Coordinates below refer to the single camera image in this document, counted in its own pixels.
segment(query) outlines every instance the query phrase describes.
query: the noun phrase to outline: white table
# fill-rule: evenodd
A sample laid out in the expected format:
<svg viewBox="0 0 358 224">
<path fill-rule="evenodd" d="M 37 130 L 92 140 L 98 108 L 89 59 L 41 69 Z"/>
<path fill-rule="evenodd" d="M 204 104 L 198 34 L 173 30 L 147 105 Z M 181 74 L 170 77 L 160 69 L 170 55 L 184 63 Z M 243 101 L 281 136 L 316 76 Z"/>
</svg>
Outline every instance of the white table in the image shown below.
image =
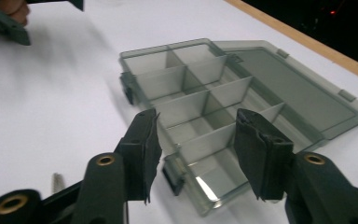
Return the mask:
<svg viewBox="0 0 358 224">
<path fill-rule="evenodd" d="M 94 155 L 113 151 L 136 107 L 119 84 L 119 53 L 198 38 L 264 39 L 358 97 L 358 76 L 221 0 L 89 0 L 31 6 L 31 47 L 0 36 L 0 195 L 13 189 L 51 193 L 83 178 Z M 358 187 L 358 127 L 317 150 Z M 172 196 L 162 173 L 152 203 L 130 203 L 131 223 L 287 223 L 284 202 L 249 191 L 199 217 L 185 193 Z"/>
</svg>

